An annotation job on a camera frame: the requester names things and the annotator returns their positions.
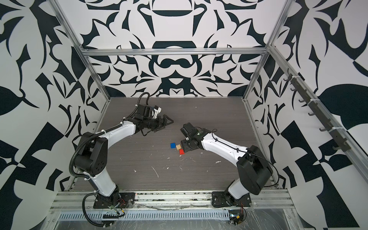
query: gray wooden table surface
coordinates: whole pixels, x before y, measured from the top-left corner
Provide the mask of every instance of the gray wooden table surface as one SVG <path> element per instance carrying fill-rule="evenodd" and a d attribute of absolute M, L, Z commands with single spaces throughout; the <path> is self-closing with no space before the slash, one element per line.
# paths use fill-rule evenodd
<path fill-rule="evenodd" d="M 137 98 L 112 98 L 99 129 L 118 124 L 136 103 Z M 160 115 L 174 123 L 145 137 L 126 137 L 109 149 L 107 170 L 121 190 L 225 189 L 238 178 L 236 167 L 215 153 L 197 149 L 180 156 L 170 148 L 170 143 L 184 139 L 180 128 L 187 122 L 216 128 L 216 135 L 234 144 L 257 145 L 241 98 L 150 98 L 149 105 L 161 107 Z M 78 190 L 92 187 L 78 179 L 74 191 Z"/>

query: metal grate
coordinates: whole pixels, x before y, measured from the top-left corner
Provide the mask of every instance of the metal grate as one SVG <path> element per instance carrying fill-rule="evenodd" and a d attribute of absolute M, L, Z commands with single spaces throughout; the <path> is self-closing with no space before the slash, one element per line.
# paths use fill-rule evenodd
<path fill-rule="evenodd" d="M 107 212 L 91 211 L 88 217 L 100 220 Z M 126 211 L 125 216 L 119 220 L 229 220 L 228 210 L 138 210 Z M 85 220 L 81 211 L 61 212 L 59 221 Z"/>

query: wall hook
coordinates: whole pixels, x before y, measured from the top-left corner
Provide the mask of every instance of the wall hook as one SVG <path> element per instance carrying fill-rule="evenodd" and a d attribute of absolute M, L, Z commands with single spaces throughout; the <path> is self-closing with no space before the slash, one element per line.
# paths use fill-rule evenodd
<path fill-rule="evenodd" d="M 291 80 L 292 79 L 292 75 L 291 74 L 289 74 L 289 76 L 286 78 L 286 79 L 284 79 L 284 81 L 289 81 L 289 80 Z"/>
<path fill-rule="evenodd" d="M 341 149 L 341 147 L 339 146 L 339 147 L 332 147 L 333 148 L 333 150 L 340 150 Z"/>

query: black and white backdrop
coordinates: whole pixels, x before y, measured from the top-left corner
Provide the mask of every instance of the black and white backdrop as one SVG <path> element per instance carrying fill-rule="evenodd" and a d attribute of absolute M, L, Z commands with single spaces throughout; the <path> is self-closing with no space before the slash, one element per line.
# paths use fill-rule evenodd
<path fill-rule="evenodd" d="M 275 45 L 368 152 L 366 9 L 366 0 L 297 0 Z"/>
<path fill-rule="evenodd" d="M 105 98 L 45 0 L 0 1 L 1 229 L 40 227 Z"/>
<path fill-rule="evenodd" d="M 368 150 L 367 1 L 297 0 L 275 43 L 357 143 Z M 269 58 L 248 98 L 264 146 L 311 229 L 366 229 L 368 185 Z"/>
<path fill-rule="evenodd" d="M 269 57 L 248 97 L 261 141 L 307 229 L 366 229 L 368 184 Z"/>
<path fill-rule="evenodd" d="M 95 56 L 110 96 L 243 96 L 259 54 Z"/>
<path fill-rule="evenodd" d="M 265 46 L 285 0 L 60 0 L 89 49 Z"/>

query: robotic arm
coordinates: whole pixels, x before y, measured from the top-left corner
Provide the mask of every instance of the robotic arm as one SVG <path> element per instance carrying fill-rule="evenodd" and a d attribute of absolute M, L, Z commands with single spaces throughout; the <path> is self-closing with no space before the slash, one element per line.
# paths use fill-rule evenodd
<path fill-rule="evenodd" d="M 82 135 L 78 147 L 71 158 L 69 164 L 69 172 L 75 177 L 84 177 L 88 180 L 95 193 L 87 194 L 84 200 L 89 195 L 96 195 L 96 199 L 102 202 L 102 205 L 114 209 L 119 214 L 116 207 L 119 205 L 119 188 L 111 180 L 107 169 L 107 150 L 116 142 L 131 136 L 135 133 L 141 132 L 146 136 L 149 132 L 157 132 L 164 129 L 167 125 L 172 124 L 173 120 L 168 116 L 163 117 L 158 114 L 161 108 L 158 106 L 151 107 L 149 105 L 140 105 L 140 99 L 136 105 L 135 110 L 118 125 L 102 130 L 97 134 L 86 132 Z M 148 128 L 149 131 L 143 134 L 143 129 Z M 77 174 L 74 167 L 78 168 L 83 174 Z M 85 214 L 86 219 L 94 226 L 103 227 L 103 224 L 97 224 L 91 221 Z"/>
<path fill-rule="evenodd" d="M 184 152 L 204 149 L 214 152 L 230 161 L 238 168 L 239 178 L 233 181 L 225 190 L 223 205 L 214 207 L 233 206 L 249 192 L 258 195 L 272 175 L 270 163 L 265 159 L 260 149 L 254 145 L 250 148 L 235 145 L 219 138 L 213 132 L 203 128 L 193 127 L 191 123 L 183 125 L 180 131 L 186 137 L 181 141 Z"/>

